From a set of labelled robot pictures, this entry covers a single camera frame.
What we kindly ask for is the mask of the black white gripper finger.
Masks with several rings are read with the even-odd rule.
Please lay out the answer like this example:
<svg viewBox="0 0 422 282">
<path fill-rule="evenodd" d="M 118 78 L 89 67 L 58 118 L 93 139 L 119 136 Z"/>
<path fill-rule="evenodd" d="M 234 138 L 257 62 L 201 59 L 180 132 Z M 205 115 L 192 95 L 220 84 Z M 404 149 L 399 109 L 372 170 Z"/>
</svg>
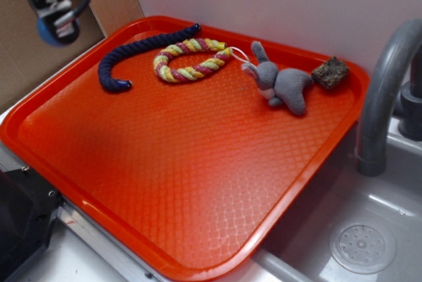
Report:
<svg viewBox="0 0 422 282">
<path fill-rule="evenodd" d="M 78 22 L 72 10 L 71 3 L 62 3 L 56 8 L 45 8 L 38 11 L 38 18 L 62 27 L 70 22 Z"/>
</svg>

